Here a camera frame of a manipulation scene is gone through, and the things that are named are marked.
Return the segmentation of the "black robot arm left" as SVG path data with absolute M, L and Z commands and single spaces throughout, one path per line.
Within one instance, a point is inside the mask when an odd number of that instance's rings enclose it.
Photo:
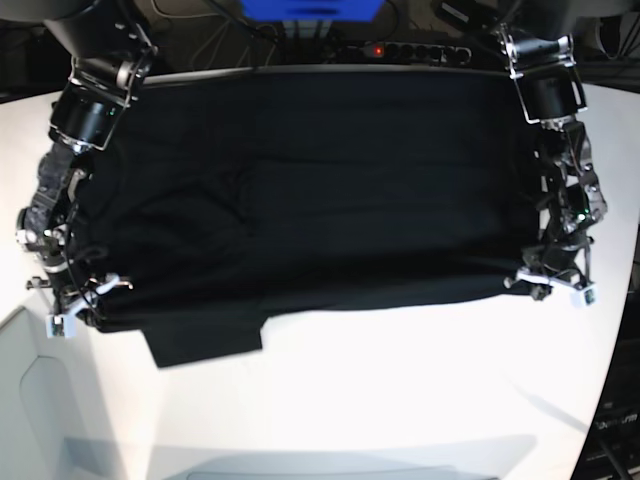
M 546 219 L 522 266 L 505 279 L 541 301 L 554 290 L 587 307 L 597 300 L 591 279 L 590 227 L 608 211 L 586 126 L 586 95 L 574 57 L 573 1 L 514 1 L 493 28 L 528 124 L 537 129 L 534 157 L 541 191 L 534 205 Z

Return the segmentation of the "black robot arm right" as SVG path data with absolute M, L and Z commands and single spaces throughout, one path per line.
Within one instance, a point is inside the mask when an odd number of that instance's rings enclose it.
M 104 150 L 136 99 L 157 54 L 149 27 L 132 1 L 4 1 L 4 20 L 41 23 L 71 56 L 68 83 L 50 118 L 51 149 L 38 166 L 37 189 L 18 217 L 16 236 L 46 272 L 36 288 L 50 288 L 49 320 L 64 326 L 82 312 L 98 318 L 101 296 L 120 278 L 109 274 L 81 287 L 81 269 L 71 255 L 79 158 Z

